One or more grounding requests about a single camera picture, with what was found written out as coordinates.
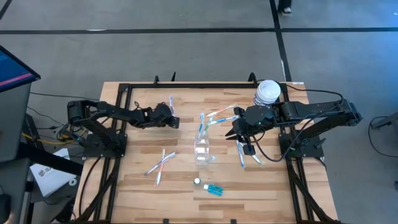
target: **white paper cup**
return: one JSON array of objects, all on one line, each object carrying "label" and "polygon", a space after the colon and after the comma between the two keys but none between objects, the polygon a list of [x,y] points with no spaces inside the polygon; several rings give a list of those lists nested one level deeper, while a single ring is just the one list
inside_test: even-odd
[{"label": "white paper cup", "polygon": [[253,98],[253,103],[260,106],[275,103],[275,101],[279,98],[279,95],[279,84],[273,80],[264,80],[257,87],[256,94]]}]

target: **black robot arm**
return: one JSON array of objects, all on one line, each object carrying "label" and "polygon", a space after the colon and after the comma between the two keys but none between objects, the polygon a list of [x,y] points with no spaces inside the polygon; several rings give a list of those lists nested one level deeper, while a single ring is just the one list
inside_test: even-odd
[{"label": "black robot arm", "polygon": [[244,146],[246,155],[256,153],[250,137],[272,128],[294,127],[305,119],[324,118],[302,131],[294,142],[300,144],[304,139],[311,139],[331,128],[354,126],[362,119],[354,105],[347,100],[307,105],[294,101],[281,102],[267,106],[250,106],[246,111],[235,108],[234,112],[239,118],[233,121],[233,128],[226,136],[229,136],[227,139],[246,143]]},{"label": "black robot arm", "polygon": [[86,157],[122,157],[126,148],[127,136],[118,134],[112,128],[105,128],[97,121],[99,118],[114,118],[127,121],[136,128],[151,128],[170,126],[178,128],[180,119],[172,115],[171,109],[165,103],[159,103],[155,109],[150,107],[126,110],[108,104],[104,101],[80,100],[68,103],[68,121],[72,126],[84,127],[92,134],[83,139],[76,134],[62,130],[63,134],[77,140],[85,148]]}]

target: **wooden table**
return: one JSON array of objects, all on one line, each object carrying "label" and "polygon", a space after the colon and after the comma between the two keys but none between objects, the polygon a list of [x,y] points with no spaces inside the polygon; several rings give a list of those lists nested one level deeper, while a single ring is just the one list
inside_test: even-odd
[{"label": "wooden table", "polygon": [[[101,100],[115,104],[119,82],[106,82]],[[237,103],[246,108],[250,105],[256,89],[231,88],[136,88],[133,89],[130,110],[134,101],[141,107],[155,107],[157,103],[168,102],[174,97],[176,116],[180,117],[180,128],[137,129],[127,126],[128,144],[126,155],[121,160],[118,187],[113,208],[112,223],[161,223],[169,218],[171,223],[295,223],[292,196],[286,164],[266,160],[261,167],[246,156],[246,168],[239,164],[238,150],[234,141],[227,141],[224,135],[231,129],[231,122],[211,126],[210,153],[216,160],[206,167],[198,167],[193,156],[193,140],[200,124],[200,113],[205,114]],[[304,91],[289,89],[291,101],[308,103]],[[219,118],[233,115],[225,111]],[[279,129],[267,131],[260,141],[266,154],[280,157],[277,135]],[[154,187],[157,172],[144,177],[144,172],[160,159],[162,149],[166,153],[177,152],[163,167],[160,186]],[[85,161],[81,179],[84,180],[95,159]],[[304,160],[308,188],[326,214],[337,218],[325,168],[315,159]],[[93,169],[83,196],[83,210],[98,192],[103,169],[103,159]],[[205,184],[216,184],[224,188],[222,197],[214,196],[194,186],[194,178],[201,178]],[[81,182],[75,202],[78,214]],[[105,217],[108,193],[105,195],[101,218]]]}]

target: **shoe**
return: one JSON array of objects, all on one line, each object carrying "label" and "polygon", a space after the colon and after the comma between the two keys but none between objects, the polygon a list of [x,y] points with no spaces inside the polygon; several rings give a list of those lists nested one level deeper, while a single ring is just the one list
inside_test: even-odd
[{"label": "shoe", "polygon": [[284,10],[282,10],[282,15],[283,16],[291,16],[292,15],[292,9],[290,7],[284,8]]}]

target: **monitor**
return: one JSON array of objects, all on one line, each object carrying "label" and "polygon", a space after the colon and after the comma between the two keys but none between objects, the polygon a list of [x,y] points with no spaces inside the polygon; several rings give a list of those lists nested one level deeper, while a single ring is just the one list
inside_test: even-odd
[{"label": "monitor", "polygon": [[0,92],[39,79],[39,74],[0,45]]}]

